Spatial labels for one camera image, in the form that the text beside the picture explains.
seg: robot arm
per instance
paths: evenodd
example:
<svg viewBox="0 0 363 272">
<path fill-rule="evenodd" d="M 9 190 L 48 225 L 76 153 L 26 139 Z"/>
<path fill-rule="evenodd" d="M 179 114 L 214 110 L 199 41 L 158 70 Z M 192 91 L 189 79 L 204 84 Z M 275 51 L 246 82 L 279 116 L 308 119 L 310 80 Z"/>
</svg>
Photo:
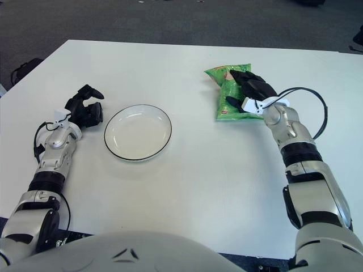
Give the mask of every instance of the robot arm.
<svg viewBox="0 0 363 272">
<path fill-rule="evenodd" d="M 101 93 L 85 85 L 67 102 L 66 109 L 55 112 L 54 128 L 45 141 L 34 178 L 3 229 L 0 268 L 55 247 L 61 192 L 76 141 L 82 136 L 80 128 L 103 120 L 100 103 L 83 106 L 91 96 L 103 99 Z"/>
<path fill-rule="evenodd" d="M 363 245 L 353 233 L 348 203 L 297 112 L 259 76 L 231 74 L 248 94 L 243 110 L 263 116 L 286 165 L 289 185 L 282 192 L 288 217 L 299 229 L 290 268 L 360 271 Z"/>
</svg>

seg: chip bag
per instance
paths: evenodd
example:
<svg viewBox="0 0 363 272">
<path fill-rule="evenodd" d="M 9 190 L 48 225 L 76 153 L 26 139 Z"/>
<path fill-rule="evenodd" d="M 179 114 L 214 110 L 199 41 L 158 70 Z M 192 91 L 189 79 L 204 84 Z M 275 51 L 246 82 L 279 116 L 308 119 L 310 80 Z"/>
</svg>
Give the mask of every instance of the chip bag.
<svg viewBox="0 0 363 272">
<path fill-rule="evenodd" d="M 240 101 L 243 101 L 245 98 L 241 87 L 236 83 L 236 81 L 233 79 L 233 76 L 229 73 L 230 70 L 250 72 L 251 64 L 225 65 L 205 71 L 221 87 L 220 99 L 218 102 L 217 120 L 236 121 L 247 118 L 262 119 L 262 117 L 253 113 L 240 113 L 234 106 L 230 105 L 226 101 L 227 96 L 232 96 Z"/>
</svg>

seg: white plate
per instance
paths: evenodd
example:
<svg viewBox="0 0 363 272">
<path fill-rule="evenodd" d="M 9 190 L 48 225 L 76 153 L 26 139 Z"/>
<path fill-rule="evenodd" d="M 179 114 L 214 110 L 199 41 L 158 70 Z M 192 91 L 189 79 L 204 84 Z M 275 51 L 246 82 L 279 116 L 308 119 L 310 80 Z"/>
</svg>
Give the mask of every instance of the white plate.
<svg viewBox="0 0 363 272">
<path fill-rule="evenodd" d="M 116 113 L 104 131 L 107 148 L 125 160 L 145 160 L 168 144 L 171 122 L 164 111 L 151 105 L 135 105 Z"/>
</svg>

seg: gray carpet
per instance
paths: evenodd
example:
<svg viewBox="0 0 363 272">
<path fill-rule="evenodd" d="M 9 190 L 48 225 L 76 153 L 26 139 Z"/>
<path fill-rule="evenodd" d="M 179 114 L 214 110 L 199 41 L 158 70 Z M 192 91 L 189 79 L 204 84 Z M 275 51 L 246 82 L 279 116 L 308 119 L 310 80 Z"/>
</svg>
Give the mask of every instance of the gray carpet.
<svg viewBox="0 0 363 272">
<path fill-rule="evenodd" d="M 362 0 L 2 0 L 0 82 L 68 39 L 349 51 Z M 354 45 L 357 49 L 363 46 Z"/>
</svg>

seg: white table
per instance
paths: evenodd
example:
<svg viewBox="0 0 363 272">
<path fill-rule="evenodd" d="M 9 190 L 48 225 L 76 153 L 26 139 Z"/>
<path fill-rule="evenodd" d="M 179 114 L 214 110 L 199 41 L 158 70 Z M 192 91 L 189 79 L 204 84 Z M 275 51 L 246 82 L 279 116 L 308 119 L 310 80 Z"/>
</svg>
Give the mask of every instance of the white table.
<svg viewBox="0 0 363 272">
<path fill-rule="evenodd" d="M 168 232 L 222 253 L 293 256 L 297 230 L 286 215 L 287 181 L 271 132 L 257 120 L 214 120 L 219 88 L 203 71 L 244 63 L 277 92 L 305 86 L 325 98 L 330 119 L 318 149 L 363 239 L 363 57 L 310 50 L 67 41 L 0 99 L 0 216 L 9 217 L 32 180 L 36 128 L 87 83 L 105 96 L 104 122 L 84 131 L 73 155 L 64 188 L 71 230 Z M 288 98 L 314 134 L 323 118 L 318 99 L 303 91 Z M 169 115 L 172 138 L 156 158 L 125 163 L 107 150 L 103 131 L 117 111 L 140 103 Z"/>
</svg>

